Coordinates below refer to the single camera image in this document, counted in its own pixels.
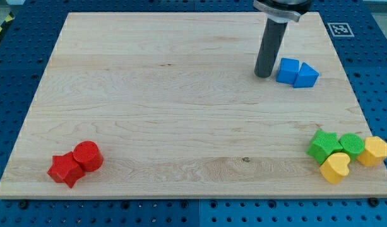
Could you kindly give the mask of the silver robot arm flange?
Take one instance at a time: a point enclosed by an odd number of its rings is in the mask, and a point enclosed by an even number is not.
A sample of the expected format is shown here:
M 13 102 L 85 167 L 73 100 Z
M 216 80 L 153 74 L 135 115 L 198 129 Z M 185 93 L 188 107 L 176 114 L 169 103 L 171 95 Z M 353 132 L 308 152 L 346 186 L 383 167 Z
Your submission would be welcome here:
M 254 0 L 253 7 L 277 23 L 287 23 L 299 22 L 312 3 L 313 0 Z

